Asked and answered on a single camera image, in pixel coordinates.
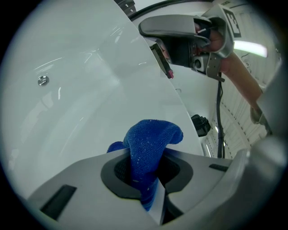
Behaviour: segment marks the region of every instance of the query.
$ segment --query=black label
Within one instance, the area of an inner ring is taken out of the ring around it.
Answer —
[[[234,13],[226,9],[223,9],[223,10],[224,10],[224,13],[226,14],[229,24],[231,25],[234,38],[241,38],[239,25],[237,23]]]

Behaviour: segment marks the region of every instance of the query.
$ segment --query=blue cloth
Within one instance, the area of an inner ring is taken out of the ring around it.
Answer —
[[[155,171],[167,144],[183,139],[181,129],[164,120],[142,120],[132,126],[123,142],[115,142],[107,152],[130,148],[131,186],[140,190],[141,203],[149,211],[156,194],[158,178]]]

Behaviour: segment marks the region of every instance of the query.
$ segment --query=blue microfiber towel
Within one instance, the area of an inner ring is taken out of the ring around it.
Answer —
[[[167,144],[183,139],[181,129],[164,120],[142,120],[132,126],[123,142],[115,142],[107,152],[130,148],[131,186],[140,190],[141,203],[149,211],[158,183],[155,171]]]

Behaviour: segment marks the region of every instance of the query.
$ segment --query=fluorescent light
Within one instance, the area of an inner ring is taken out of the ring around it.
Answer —
[[[247,42],[247,41],[234,41],[234,49],[247,51],[262,57],[267,57],[267,48],[263,45]]]
[[[207,149],[208,149],[208,153],[209,153],[209,155],[210,155],[210,157],[211,157],[211,154],[210,154],[210,151],[209,151],[208,145],[206,145],[206,147],[207,147]]]

